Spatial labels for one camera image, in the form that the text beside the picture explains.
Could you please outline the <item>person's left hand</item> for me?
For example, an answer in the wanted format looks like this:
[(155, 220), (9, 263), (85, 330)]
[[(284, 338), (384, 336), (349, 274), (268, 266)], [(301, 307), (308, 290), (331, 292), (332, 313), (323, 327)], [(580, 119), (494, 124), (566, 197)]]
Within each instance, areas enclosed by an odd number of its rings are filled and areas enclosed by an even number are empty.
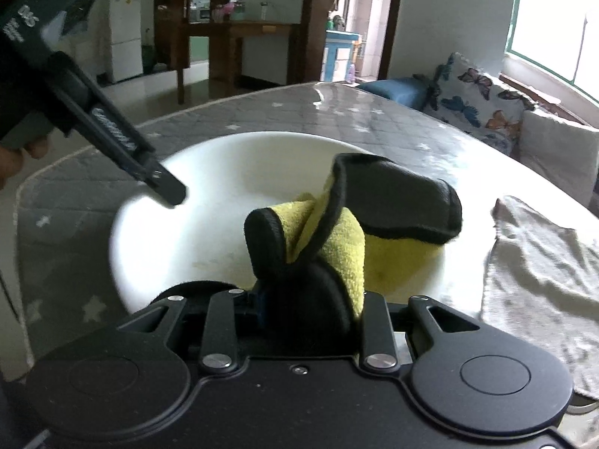
[(24, 156), (32, 159), (43, 158), (49, 150), (47, 136), (37, 138), (20, 149), (0, 148), (0, 189), (3, 190), (7, 180), (20, 173), (23, 168)]

